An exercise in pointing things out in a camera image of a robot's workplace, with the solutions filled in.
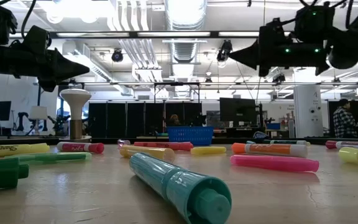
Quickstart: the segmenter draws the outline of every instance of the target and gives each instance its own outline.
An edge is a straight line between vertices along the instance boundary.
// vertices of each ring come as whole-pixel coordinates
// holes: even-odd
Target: blue basket
[[[191,142],[194,146],[209,146],[214,127],[168,127],[170,142]]]

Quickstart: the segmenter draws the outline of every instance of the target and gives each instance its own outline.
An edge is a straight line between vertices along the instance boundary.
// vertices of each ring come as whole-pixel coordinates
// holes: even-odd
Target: man
[[[347,99],[339,100],[339,107],[334,112],[335,136],[337,138],[357,138],[358,124],[349,112],[351,104]]]

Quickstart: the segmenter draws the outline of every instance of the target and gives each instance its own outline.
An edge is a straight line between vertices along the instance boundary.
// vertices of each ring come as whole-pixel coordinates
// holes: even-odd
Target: column
[[[320,82],[315,68],[294,68],[294,82]],[[321,93],[319,85],[294,87],[295,131],[297,138],[323,136]]]

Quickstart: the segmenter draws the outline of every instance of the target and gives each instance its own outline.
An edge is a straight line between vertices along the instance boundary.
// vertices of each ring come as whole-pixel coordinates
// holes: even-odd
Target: ceiling duct
[[[207,0],[165,0],[168,30],[201,30],[204,26],[206,6]],[[179,63],[172,65],[172,72],[177,77],[190,78],[194,71],[194,64],[191,63],[195,62],[198,44],[191,43],[196,39],[188,40],[190,43],[178,41],[170,44],[172,62]],[[183,87],[176,87],[175,91],[184,95]]]

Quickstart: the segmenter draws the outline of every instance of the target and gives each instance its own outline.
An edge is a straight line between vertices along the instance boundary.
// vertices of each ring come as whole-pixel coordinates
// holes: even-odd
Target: table lamp
[[[91,93],[81,89],[67,89],[60,92],[70,106],[71,120],[68,128],[70,139],[82,138],[82,107],[91,98]]]
[[[29,119],[35,120],[35,125],[34,125],[35,135],[40,135],[39,127],[38,127],[39,120],[48,119],[47,108],[44,106],[31,107]]]

